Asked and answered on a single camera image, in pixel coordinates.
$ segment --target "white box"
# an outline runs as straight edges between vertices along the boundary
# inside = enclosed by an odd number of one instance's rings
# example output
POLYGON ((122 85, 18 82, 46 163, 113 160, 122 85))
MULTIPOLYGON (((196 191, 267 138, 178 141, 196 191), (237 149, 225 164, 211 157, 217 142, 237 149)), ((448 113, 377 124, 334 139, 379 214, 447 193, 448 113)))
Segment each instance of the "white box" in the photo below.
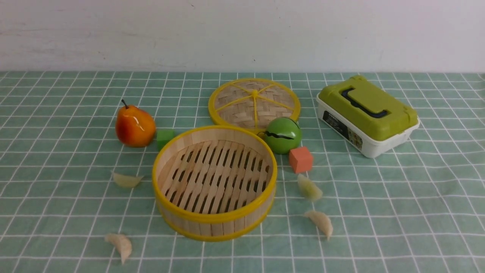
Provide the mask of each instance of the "white box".
POLYGON ((368 158, 375 158, 380 154, 405 143, 409 139, 411 133, 420 126, 420 120, 418 118, 418 123, 413 127, 406 129, 404 132, 391 136, 383 141, 376 141, 350 123, 350 121, 344 118, 332 107, 324 103, 318 95, 316 100, 318 102, 318 118, 325 122, 330 128, 334 129, 334 131, 339 133, 344 139, 350 142, 352 146, 368 158))

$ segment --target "label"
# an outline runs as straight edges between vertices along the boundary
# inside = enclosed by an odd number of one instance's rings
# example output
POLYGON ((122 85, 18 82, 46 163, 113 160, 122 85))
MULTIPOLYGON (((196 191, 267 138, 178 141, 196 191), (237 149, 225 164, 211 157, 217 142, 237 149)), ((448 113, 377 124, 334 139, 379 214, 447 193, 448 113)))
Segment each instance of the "label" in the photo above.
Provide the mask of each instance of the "label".
POLYGON ((350 141, 350 143, 357 147, 357 149, 362 149, 362 139, 354 131, 348 128, 347 125, 343 124, 328 111, 323 112, 323 120, 346 140, 350 141))

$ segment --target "green lid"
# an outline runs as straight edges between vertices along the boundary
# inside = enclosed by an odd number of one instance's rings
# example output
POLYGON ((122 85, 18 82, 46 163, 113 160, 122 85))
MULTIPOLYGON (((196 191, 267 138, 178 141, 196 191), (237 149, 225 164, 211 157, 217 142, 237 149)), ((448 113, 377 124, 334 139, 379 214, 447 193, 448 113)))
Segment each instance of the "green lid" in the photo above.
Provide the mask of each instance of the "green lid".
POLYGON ((418 114, 412 107, 361 75, 323 88, 318 97, 377 141, 386 140, 418 124, 418 114))

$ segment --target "yellow rim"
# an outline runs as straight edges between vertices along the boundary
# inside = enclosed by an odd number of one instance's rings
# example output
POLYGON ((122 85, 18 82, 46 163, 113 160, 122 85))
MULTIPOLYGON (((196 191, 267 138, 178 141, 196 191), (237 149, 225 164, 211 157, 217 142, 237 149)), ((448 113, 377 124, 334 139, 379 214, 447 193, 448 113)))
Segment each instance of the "yellow rim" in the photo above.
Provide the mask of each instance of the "yellow rim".
POLYGON ((244 235, 246 233, 249 233, 253 229, 255 229, 268 216, 268 213, 270 212, 271 208, 273 207, 274 200, 275 200, 274 198, 271 200, 271 203, 270 203, 268 209, 264 212, 264 215, 261 218, 259 218, 256 222, 254 222, 254 224, 252 224, 252 225, 248 226, 247 228, 245 228, 243 230, 240 230, 238 232, 234 232, 234 233, 227 234, 227 235, 223 235, 223 236, 201 236, 201 235, 195 235, 195 234, 189 233, 187 231, 184 231, 183 229, 180 229, 180 228, 176 227, 175 225, 173 225, 165 217, 165 215, 163 214, 163 212, 160 209, 160 206, 159 205, 157 205, 157 208, 158 208, 158 212, 160 212, 160 214, 162 215, 162 217, 165 220, 165 222, 167 223, 167 225, 170 226, 173 230, 175 230, 180 235, 183 235, 183 236, 185 236, 187 238, 194 239, 194 240, 198 240, 198 241, 221 242, 221 241, 227 241, 227 240, 235 239, 235 238, 240 237, 240 236, 242 236, 242 235, 244 235))
POLYGON ((153 189, 155 191, 155 197, 157 198, 157 200, 159 200, 161 202, 161 204, 163 205, 163 207, 168 209, 173 214, 175 214, 179 217, 185 218, 185 219, 189 219, 189 220, 194 221, 194 222, 199 222, 199 223, 220 223, 220 222, 227 222, 227 221, 232 221, 232 220, 238 219, 238 218, 245 216, 245 215, 253 212, 254 210, 256 210, 264 201, 266 201, 268 198, 270 198, 271 192, 273 191, 273 189, 276 186, 276 176, 277 176, 277 167, 276 167, 275 155, 273 154, 273 152, 271 152, 271 149, 268 146, 268 144, 266 144, 266 142, 264 142, 261 138, 257 137, 256 135, 248 132, 247 130, 245 130, 243 128, 239 128, 239 127, 235 127, 235 126, 212 125, 212 126, 205 126, 205 127, 201 127, 201 128, 191 129, 191 130, 189 130, 185 133, 182 133, 182 134, 176 136, 174 139, 169 141, 162 148, 162 150, 158 153, 157 158, 155 159, 155 163, 154 163, 153 169, 152 169, 152 185, 153 185, 153 189), (157 183, 157 174, 156 174, 156 168, 157 167, 156 166, 158 165, 158 161, 160 160, 161 155, 168 149, 168 147, 170 147, 170 145, 172 145, 172 143, 174 143, 175 141, 177 141, 178 139, 180 139, 180 138, 182 138, 186 135, 189 135, 189 134, 192 134, 192 133, 195 133, 195 132, 198 132, 198 131, 202 131, 202 130, 209 130, 209 129, 235 130, 235 131, 238 131, 240 133, 244 133, 244 134, 248 135, 248 137, 254 137, 257 141, 259 141, 264 146, 264 148, 266 149, 266 152, 268 152, 271 156, 271 162, 273 164, 273 171, 272 171, 272 174, 271 174, 271 179, 270 179, 266 189, 263 191, 263 193, 261 195, 259 195, 251 203, 247 204, 244 207, 238 208, 238 209, 230 211, 230 212, 224 212, 224 213, 219 213, 219 214, 200 214, 200 213, 195 213, 195 212, 191 212, 191 211, 181 209, 178 206, 172 204, 170 202, 170 200, 168 200, 162 194, 162 192, 160 191, 160 189, 157 185, 158 183, 157 183))
MULTIPOLYGON (((246 100, 246 99, 250 99, 250 98, 253 98, 254 105, 256 105, 256 98, 258 98, 258 99, 266 100, 266 101, 275 103, 277 105, 280 105, 282 107, 291 109, 291 110, 293 110, 293 113, 291 114, 291 116, 289 118, 292 119, 292 120, 294 120, 294 121, 298 121, 298 118, 300 116, 300 111, 301 111, 301 105, 300 105, 300 101, 298 100, 298 97, 296 96, 296 94, 293 91, 291 91, 291 89, 289 89, 288 87, 286 87, 286 86, 284 86, 284 85, 282 85, 280 83, 277 83, 277 82, 274 82, 274 81, 271 81, 271 80, 259 79, 259 78, 244 78, 244 79, 238 79, 238 80, 235 80, 235 81, 232 81, 232 82, 225 83, 225 84, 221 85, 219 88, 217 88, 212 93, 212 95, 209 98, 209 115, 210 115, 210 118, 212 119, 212 122, 214 122, 214 124, 217 124, 217 125, 230 126, 232 128, 234 128, 234 127, 240 128, 240 127, 234 126, 234 125, 230 124, 229 122, 225 121, 224 119, 222 119, 217 114, 217 112, 220 111, 223 108, 226 108, 226 107, 228 107, 228 106, 236 103, 236 102, 239 102, 239 101, 242 101, 242 100, 246 100), (242 88, 241 86, 235 85, 236 83, 245 82, 245 81, 259 81, 259 82, 269 83, 271 85, 262 88, 256 95, 252 95, 252 92, 251 91, 246 90, 246 89, 242 88), (248 93, 248 96, 239 98, 239 99, 237 99, 237 100, 235 100, 233 102, 230 102, 230 103, 228 103, 226 105, 223 105, 223 106, 219 107, 218 109, 215 109, 215 106, 214 105, 215 105, 215 99, 216 99, 217 95, 222 90, 224 90, 226 87, 228 87, 230 85, 235 86, 237 88, 240 88, 241 90, 247 92, 248 93), (259 95, 259 93, 261 93, 262 91, 264 91, 267 88, 270 88, 272 86, 277 86, 277 87, 285 90, 290 95, 290 97, 293 99, 293 103, 294 103, 295 106, 292 108, 292 107, 289 107, 288 105, 284 105, 284 104, 281 104, 281 103, 278 103, 278 102, 269 100, 269 99, 267 99, 267 98, 262 97, 262 96, 259 95)), ((255 120, 255 125, 256 125, 255 126, 255 129, 245 129, 245 128, 243 128, 243 129, 257 135, 258 133, 262 132, 262 130, 264 128, 258 128, 258 115, 257 115, 257 109, 256 109, 256 107, 254 107, 254 120, 255 120)))

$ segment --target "wooden block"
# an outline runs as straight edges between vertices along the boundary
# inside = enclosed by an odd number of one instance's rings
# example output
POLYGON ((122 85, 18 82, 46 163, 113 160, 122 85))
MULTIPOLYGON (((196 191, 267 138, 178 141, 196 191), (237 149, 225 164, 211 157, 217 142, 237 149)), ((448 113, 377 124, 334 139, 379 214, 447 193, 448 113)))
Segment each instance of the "wooden block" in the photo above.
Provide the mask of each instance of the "wooden block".
POLYGON ((175 137, 174 129, 159 129, 157 130, 157 148, 160 151, 169 141, 175 137))
POLYGON ((305 146, 290 150, 289 157, 294 173, 309 171, 313 167, 313 156, 305 146))

